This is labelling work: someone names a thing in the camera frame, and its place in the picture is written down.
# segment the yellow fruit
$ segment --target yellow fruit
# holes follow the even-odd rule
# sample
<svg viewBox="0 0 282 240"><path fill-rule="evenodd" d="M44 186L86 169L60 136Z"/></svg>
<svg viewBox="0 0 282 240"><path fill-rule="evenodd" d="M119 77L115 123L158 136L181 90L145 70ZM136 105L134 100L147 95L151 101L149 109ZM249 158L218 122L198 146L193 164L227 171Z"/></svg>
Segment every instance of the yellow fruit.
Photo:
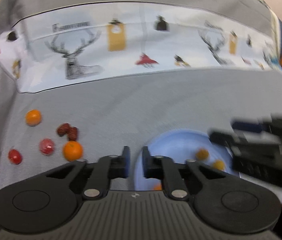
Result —
<svg viewBox="0 0 282 240"><path fill-rule="evenodd" d="M41 122L41 120L41 112L38 109L33 109L25 115L25 122L29 126L36 126Z"/></svg>
<svg viewBox="0 0 282 240"><path fill-rule="evenodd" d="M63 146L63 156L67 161L71 162L82 158L83 147L76 141L68 141Z"/></svg>
<svg viewBox="0 0 282 240"><path fill-rule="evenodd" d="M209 152L206 149L199 149L199 151L196 153L195 157L199 161L203 161L209 157Z"/></svg>
<svg viewBox="0 0 282 240"><path fill-rule="evenodd" d="M162 190L162 185L161 184L155 185L153 190Z"/></svg>
<svg viewBox="0 0 282 240"><path fill-rule="evenodd" d="M225 164L223 161L221 160L216 160L213 164L212 164L212 167L217 169L217 170L220 170L220 171L223 171L225 169Z"/></svg>

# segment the blue plate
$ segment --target blue plate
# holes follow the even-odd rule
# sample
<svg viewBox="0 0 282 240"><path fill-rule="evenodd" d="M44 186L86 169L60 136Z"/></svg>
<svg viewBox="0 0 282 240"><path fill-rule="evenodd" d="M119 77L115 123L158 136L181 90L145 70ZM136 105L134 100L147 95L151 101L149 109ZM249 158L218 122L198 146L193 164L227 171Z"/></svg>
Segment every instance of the blue plate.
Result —
<svg viewBox="0 0 282 240"><path fill-rule="evenodd" d="M225 172L239 176L239 173L233 171L231 167L232 157L225 147L212 144L206 134L188 130L172 130L159 135L148 143L148 149L152 156L163 155L170 157L176 163L185 163L187 159L195 159L196 152L201 149L207 149L210 156L204 161L207 165L219 159L225 163ZM152 190L158 185L158 179L146 179L143 176L142 156L139 155L134 171L135 190Z"/></svg>

